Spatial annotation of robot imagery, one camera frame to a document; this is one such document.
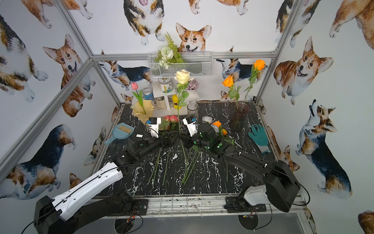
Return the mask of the cream rose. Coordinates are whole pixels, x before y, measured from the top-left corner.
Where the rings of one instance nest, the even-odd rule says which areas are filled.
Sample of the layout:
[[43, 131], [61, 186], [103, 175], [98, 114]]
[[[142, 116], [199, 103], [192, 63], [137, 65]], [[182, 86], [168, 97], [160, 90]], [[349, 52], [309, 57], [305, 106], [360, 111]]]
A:
[[179, 110], [181, 107], [185, 107], [187, 105], [186, 99], [190, 95], [188, 91], [186, 91], [189, 82], [194, 80], [190, 76], [190, 72], [186, 70], [181, 70], [176, 73], [175, 80], [177, 81], [177, 86], [176, 86], [176, 93], [177, 93], [177, 114], [178, 117], [180, 116]]

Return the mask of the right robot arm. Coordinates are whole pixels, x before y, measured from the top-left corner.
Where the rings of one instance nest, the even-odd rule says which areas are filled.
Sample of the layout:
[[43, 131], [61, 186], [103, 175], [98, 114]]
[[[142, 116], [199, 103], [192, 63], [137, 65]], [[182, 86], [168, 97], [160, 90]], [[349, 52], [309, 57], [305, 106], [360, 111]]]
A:
[[199, 124], [191, 133], [182, 132], [180, 137], [187, 148], [197, 146], [215, 160], [236, 166], [262, 183], [241, 192], [244, 206], [270, 204], [285, 213], [291, 210], [301, 184], [285, 162], [262, 160], [238, 149], [235, 143], [221, 138], [208, 123]]

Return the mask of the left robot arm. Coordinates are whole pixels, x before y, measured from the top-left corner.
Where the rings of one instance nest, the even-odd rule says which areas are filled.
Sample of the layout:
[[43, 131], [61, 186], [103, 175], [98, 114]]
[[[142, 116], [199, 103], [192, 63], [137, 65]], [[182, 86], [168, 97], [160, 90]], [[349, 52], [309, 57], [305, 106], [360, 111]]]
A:
[[134, 215], [134, 199], [127, 192], [117, 192], [100, 201], [89, 201], [105, 188], [123, 179], [144, 157], [174, 145], [169, 133], [157, 137], [145, 135], [127, 139], [122, 155], [113, 158], [95, 174], [72, 189], [54, 197], [41, 198], [35, 209], [32, 225], [39, 234], [73, 234], [78, 229], [114, 213]]

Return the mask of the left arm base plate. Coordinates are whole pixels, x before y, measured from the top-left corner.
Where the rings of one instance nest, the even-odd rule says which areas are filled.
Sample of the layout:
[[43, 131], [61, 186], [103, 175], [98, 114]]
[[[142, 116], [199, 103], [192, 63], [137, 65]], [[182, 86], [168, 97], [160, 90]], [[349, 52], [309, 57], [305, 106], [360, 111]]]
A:
[[135, 199], [133, 201], [127, 201], [118, 212], [108, 214], [107, 216], [127, 216], [133, 214], [144, 216], [147, 214], [148, 205], [148, 199]]

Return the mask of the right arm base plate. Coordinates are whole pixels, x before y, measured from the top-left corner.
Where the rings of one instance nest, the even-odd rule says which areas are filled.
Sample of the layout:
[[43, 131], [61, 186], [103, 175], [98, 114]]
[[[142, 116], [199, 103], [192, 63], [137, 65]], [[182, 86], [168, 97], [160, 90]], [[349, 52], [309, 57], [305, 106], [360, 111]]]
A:
[[258, 213], [267, 211], [265, 204], [252, 206], [239, 197], [226, 197], [225, 201], [224, 209], [226, 209], [228, 213]]

